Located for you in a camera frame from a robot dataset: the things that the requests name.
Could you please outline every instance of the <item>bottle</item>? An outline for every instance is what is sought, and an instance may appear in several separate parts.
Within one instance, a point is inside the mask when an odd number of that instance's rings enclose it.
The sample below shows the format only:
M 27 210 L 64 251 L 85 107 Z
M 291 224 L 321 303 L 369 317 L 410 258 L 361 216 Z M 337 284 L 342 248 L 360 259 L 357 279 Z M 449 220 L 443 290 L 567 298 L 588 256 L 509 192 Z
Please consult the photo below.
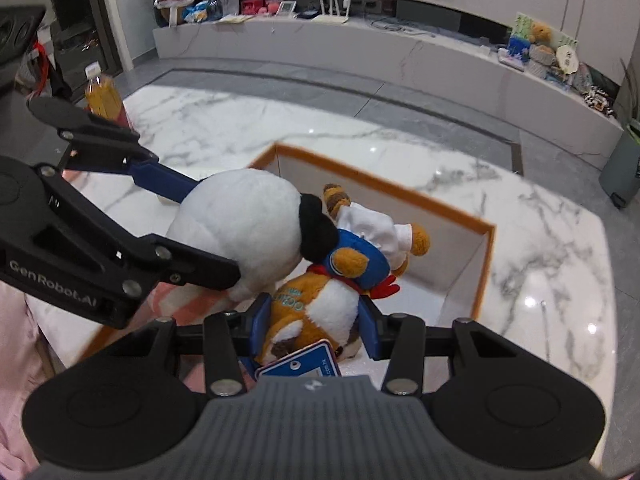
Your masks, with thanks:
M 102 73 L 100 63 L 91 63 L 84 69 L 89 84 L 84 96 L 91 113 L 130 128 L 129 118 L 113 79 Z

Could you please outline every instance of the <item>white marble tabletop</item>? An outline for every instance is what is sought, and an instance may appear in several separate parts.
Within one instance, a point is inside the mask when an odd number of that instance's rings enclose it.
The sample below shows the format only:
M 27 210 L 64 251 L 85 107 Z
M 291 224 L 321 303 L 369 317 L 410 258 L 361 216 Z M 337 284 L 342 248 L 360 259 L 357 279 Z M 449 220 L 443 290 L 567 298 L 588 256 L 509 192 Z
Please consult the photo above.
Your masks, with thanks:
M 596 215 L 463 153 L 299 105 L 149 85 L 127 98 L 126 107 L 142 145 L 195 178 L 242 168 L 280 141 L 396 181 L 495 224 L 490 279 L 478 321 L 588 384 L 608 419 L 616 317 L 609 251 Z M 164 234 L 175 215 L 175 206 L 160 203 L 125 176 L 83 175 L 76 186 L 135 235 Z M 53 348 L 65 364 L 72 364 L 98 326 L 34 303 Z M 595 463 L 603 447 L 601 442 Z

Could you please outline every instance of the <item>black plush ear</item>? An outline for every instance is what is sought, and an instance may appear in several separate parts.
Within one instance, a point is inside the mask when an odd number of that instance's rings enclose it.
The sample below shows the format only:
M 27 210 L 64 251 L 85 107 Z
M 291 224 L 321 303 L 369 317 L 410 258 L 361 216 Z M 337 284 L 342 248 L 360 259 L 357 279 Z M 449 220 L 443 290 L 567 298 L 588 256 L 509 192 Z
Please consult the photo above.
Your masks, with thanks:
M 313 264 L 320 264 L 338 244 L 338 228 L 322 212 L 322 200 L 300 194 L 300 254 Z

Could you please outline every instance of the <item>white bottle cap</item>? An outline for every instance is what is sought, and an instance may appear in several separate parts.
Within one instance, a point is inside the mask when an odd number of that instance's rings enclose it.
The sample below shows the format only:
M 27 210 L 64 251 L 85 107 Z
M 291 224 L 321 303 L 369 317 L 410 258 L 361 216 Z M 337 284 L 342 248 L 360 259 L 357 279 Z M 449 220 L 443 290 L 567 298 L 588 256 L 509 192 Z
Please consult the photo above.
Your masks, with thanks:
M 95 63 L 91 63 L 91 65 L 84 69 L 84 73 L 86 74 L 87 79 L 93 79 L 94 77 L 99 76 L 102 73 L 100 63 L 97 61 Z

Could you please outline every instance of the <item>blue tag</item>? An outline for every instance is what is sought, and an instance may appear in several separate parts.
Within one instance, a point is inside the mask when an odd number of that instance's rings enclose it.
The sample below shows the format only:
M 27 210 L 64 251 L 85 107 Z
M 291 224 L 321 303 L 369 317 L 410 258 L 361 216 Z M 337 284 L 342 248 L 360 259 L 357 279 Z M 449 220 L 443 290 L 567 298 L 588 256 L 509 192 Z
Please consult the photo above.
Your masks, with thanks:
M 282 359 L 256 370 L 255 377 L 333 377 L 340 375 L 331 343 L 321 339 L 317 343 L 284 356 Z

